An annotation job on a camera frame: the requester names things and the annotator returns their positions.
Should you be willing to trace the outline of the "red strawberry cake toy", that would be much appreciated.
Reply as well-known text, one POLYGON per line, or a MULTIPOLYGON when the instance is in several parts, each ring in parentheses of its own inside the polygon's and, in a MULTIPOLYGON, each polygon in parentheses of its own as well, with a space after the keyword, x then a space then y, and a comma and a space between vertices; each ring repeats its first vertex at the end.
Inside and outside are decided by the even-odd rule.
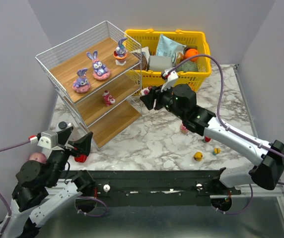
POLYGON ((151 90, 152 90, 152 86, 146 87, 140 91, 140 95, 141 96, 148 95, 151 90))

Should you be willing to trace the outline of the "pink strawberry donut toy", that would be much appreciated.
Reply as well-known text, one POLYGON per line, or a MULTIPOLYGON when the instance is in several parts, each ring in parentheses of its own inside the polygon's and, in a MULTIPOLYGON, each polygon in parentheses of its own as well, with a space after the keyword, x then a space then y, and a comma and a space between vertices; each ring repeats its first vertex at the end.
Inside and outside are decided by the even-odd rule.
POLYGON ((189 130, 183 124, 181 124, 180 130, 181 130, 182 133, 188 133, 189 132, 189 130))

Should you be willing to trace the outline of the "red bear toy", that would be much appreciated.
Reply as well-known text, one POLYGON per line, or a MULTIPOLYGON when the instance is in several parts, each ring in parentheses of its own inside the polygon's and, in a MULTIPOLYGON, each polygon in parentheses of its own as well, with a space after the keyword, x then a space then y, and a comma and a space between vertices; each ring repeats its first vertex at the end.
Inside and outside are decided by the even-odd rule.
POLYGON ((104 101, 104 103, 107 107, 115 104, 115 102, 116 102, 116 100, 111 96, 111 94, 108 90, 104 91, 102 97, 103 97, 103 101, 104 101))

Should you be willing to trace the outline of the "purple pink donut toy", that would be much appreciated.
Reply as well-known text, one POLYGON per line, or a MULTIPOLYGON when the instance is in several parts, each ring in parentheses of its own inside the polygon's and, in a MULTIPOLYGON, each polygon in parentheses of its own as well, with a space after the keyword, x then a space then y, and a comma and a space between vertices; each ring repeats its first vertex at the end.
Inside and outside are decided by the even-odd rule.
POLYGON ((89 91, 91 85, 86 76, 87 71, 88 71, 87 68, 83 68, 83 69, 79 69, 76 72, 78 78, 72 84, 72 88, 76 93, 84 94, 89 91))

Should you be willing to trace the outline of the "purple bunny sundae toy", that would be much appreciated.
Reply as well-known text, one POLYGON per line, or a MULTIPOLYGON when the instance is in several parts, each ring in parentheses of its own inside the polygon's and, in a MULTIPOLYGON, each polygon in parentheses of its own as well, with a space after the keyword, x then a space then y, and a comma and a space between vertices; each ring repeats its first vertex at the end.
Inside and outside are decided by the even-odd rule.
POLYGON ((116 65, 124 65, 127 58, 127 49, 124 46, 124 42, 127 40, 127 37, 123 37, 118 41, 117 47, 114 50, 113 56, 115 58, 116 65))

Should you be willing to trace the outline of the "purple bunny donut toy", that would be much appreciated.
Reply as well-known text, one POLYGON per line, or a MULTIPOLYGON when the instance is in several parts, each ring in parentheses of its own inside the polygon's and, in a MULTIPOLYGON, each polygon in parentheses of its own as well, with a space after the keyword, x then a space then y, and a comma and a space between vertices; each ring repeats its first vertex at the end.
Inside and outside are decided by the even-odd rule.
POLYGON ((93 77, 98 81, 104 81, 109 78, 110 70, 103 64, 102 61, 98 58, 98 51, 95 50, 93 53, 87 52, 86 56, 92 60, 92 70, 93 70, 93 77))

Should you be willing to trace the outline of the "yellow duck toy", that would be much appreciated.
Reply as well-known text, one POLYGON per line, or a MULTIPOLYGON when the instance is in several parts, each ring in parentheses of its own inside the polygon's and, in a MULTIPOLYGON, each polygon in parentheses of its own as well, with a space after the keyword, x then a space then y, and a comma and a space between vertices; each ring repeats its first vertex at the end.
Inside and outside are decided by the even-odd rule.
POLYGON ((196 152, 193 156, 196 161, 201 161, 203 158, 203 154, 201 152, 196 152))

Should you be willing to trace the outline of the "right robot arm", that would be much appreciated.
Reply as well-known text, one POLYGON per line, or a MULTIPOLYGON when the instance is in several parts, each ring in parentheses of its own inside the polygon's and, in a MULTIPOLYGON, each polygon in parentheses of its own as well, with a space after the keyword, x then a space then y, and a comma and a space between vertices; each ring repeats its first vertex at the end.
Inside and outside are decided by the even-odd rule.
POLYGON ((178 117, 193 133, 216 140, 238 152, 251 164, 221 171, 219 181, 225 187, 254 183, 273 190, 284 171, 284 144, 270 143, 220 122, 215 113, 197 105, 196 93, 187 84, 179 84, 163 91, 149 86, 140 92, 140 100, 148 110, 162 108, 178 117))

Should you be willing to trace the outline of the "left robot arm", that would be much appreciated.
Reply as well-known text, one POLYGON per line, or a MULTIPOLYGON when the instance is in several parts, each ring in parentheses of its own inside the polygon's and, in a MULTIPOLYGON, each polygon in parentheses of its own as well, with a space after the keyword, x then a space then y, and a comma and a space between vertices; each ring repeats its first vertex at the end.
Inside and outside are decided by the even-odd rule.
POLYGON ((91 195, 94 179, 87 171, 79 171, 51 199, 47 189, 57 185, 70 156, 88 156, 93 132, 70 141, 73 126, 59 132, 47 130, 29 137, 31 144, 50 149, 46 163, 25 162, 16 174, 17 185, 12 192, 9 212, 0 222, 0 238, 33 238, 45 222, 63 205, 82 195, 91 195))

